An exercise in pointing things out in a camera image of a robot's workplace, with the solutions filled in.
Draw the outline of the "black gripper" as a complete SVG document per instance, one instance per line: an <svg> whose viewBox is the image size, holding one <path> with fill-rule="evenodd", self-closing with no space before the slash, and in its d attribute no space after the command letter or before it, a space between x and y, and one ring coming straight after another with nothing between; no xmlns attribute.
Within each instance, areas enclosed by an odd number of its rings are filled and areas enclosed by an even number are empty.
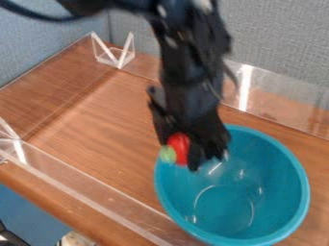
<svg viewBox="0 0 329 246"><path fill-rule="evenodd" d="M160 145L171 134L183 133L190 139L187 168L197 171L205 160L222 159L230 134L217 113L218 99L198 86L175 86L168 93L150 86L148 109Z"/></svg>

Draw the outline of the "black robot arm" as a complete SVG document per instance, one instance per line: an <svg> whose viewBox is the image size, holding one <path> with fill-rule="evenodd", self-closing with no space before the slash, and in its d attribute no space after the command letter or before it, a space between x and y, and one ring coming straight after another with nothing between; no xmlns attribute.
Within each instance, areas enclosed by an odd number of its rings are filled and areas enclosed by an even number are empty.
<svg viewBox="0 0 329 246"><path fill-rule="evenodd" d="M222 92L223 57L231 37L217 0L57 0L76 17L104 9L131 12L146 19L159 44L160 85L148 88L148 108L162 143L182 133L188 137L187 168L222 158L230 135L217 107Z"/></svg>

